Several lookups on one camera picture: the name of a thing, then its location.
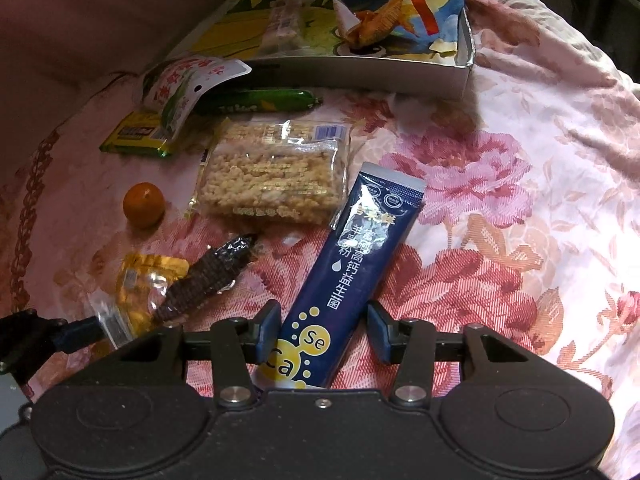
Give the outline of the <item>dark chocolate bar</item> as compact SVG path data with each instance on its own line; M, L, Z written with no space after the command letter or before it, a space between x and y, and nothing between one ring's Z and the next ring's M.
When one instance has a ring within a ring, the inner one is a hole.
M257 234L243 234L217 248L209 248L183 278L168 287L153 320L157 323L178 320L200 308L210 297L229 289L252 260L257 240Z

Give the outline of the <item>dark blue powder sachet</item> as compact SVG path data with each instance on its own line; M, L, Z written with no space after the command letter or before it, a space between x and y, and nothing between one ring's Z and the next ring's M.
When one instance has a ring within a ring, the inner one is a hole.
M270 356L254 371L262 390L331 385L368 300L423 202L426 183L366 162L326 238Z

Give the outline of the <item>yellow foil snack packet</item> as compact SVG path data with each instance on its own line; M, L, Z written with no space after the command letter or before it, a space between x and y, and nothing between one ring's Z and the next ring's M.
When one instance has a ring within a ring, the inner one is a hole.
M163 323L157 313L170 285L188 273L183 258L132 252L122 259L112 296L92 300L93 311L114 349L122 348Z

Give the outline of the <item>small orange tangerine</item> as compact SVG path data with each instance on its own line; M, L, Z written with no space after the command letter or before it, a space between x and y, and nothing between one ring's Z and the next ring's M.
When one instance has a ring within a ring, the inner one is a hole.
M136 229L144 230L155 226L166 209L162 191L150 182L140 182L132 186L122 199L122 212Z

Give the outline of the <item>puffed rice cake pack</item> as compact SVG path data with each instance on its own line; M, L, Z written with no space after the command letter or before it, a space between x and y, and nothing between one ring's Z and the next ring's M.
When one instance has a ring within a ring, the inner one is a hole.
M346 200L350 130L344 122L227 118L201 162L190 207L327 226Z

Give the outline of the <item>yellow green snack packet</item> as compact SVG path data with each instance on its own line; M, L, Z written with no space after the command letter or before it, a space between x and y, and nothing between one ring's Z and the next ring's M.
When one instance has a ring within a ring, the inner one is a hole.
M102 142L100 151L164 158L177 151L177 144L174 137L163 128L159 114L134 110Z

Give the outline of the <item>green sausage stick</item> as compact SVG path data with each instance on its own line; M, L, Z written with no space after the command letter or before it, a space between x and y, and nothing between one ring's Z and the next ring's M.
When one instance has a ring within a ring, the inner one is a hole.
M194 106L193 114L220 116L247 113L300 113L312 110L322 99L309 90L268 88L209 91Z

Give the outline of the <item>white vegetable snack pouch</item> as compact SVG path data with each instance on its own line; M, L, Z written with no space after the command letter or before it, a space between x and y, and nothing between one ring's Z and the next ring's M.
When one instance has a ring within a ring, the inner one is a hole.
M252 69L232 58L191 55L163 62L143 77L141 106L160 115L167 141L175 140L194 106L213 88L248 75Z

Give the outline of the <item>clear cracker bar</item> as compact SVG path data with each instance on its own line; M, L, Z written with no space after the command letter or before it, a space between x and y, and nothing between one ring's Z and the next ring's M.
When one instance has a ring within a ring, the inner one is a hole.
M273 0L259 53L276 55L306 48L303 35L305 0Z

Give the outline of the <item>orange red snack bag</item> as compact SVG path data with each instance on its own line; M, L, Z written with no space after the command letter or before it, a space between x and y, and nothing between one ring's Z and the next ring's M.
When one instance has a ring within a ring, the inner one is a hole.
M336 14L337 29L350 50L360 50L382 41L397 28L405 29L412 36L419 36L418 26L412 19L422 23L427 35L439 33L435 14L426 0L388 0L378 10L354 12L343 0L332 0Z

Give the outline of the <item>shallow box with colourful lining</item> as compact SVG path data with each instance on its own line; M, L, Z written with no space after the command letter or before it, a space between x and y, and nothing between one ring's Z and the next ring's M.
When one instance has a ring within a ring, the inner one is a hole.
M475 48L465 0L224 0L172 52L285 86L458 100Z

